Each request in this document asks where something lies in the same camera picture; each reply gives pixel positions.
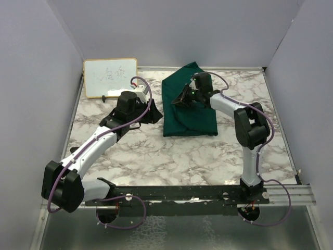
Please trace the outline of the green surgical drape cloth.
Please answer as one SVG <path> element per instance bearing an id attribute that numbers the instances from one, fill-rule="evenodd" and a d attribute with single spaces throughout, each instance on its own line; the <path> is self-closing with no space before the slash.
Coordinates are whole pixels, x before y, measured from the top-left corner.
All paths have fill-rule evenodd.
<path id="1" fill-rule="evenodd" d="M 190 84 L 191 76 L 202 71 L 196 62 L 192 62 L 162 80 L 164 137 L 218 135 L 215 110 L 204 108 L 200 103 L 189 108 L 172 104 L 184 86 Z"/>

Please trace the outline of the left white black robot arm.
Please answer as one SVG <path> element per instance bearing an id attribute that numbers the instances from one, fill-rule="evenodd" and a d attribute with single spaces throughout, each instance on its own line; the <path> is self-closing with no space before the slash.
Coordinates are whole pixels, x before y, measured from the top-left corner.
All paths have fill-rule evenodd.
<path id="1" fill-rule="evenodd" d="M 91 137 L 60 162 L 50 161 L 44 170 L 41 195 L 50 213 L 58 209 L 74 212 L 82 202 L 98 200 L 107 206 L 115 193 L 111 184 L 97 179 L 84 182 L 88 169 L 110 147 L 118 143 L 133 123 L 155 124 L 162 118 L 154 99 L 146 100 L 134 91 L 122 92 L 116 107 L 99 123 Z"/>

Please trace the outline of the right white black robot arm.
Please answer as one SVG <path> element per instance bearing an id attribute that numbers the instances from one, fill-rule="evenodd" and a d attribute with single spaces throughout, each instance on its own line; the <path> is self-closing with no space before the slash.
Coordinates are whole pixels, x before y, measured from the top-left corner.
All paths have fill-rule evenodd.
<path id="1" fill-rule="evenodd" d="M 191 77 L 195 85 L 193 89 L 186 84 L 182 92 L 172 101 L 178 107 L 191 107 L 195 103 L 205 108 L 220 111 L 234 119 L 235 134 L 243 150 L 243 171 L 240 178 L 239 198 L 243 203 L 250 204 L 263 192 L 264 181 L 261 178 L 261 151 L 267 138 L 274 133 L 270 130 L 267 117 L 260 103 L 247 104 L 237 101 L 223 92 L 229 89 L 214 90 L 211 76 L 225 79 L 213 72 L 199 72 Z"/>

